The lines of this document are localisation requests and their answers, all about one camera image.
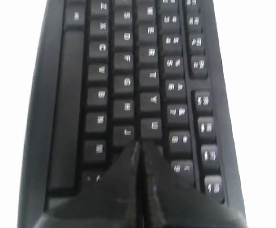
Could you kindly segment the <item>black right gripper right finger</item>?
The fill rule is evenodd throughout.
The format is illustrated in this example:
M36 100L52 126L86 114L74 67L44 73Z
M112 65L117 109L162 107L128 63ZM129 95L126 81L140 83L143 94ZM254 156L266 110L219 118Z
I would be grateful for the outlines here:
M141 144L148 225L151 228L246 228L244 216L186 187L151 141Z

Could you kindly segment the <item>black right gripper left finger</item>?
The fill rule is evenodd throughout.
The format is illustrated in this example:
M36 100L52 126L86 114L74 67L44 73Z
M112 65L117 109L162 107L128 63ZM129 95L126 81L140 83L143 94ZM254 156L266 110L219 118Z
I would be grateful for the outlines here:
M130 142L99 181L42 213L36 228L139 228L140 143Z

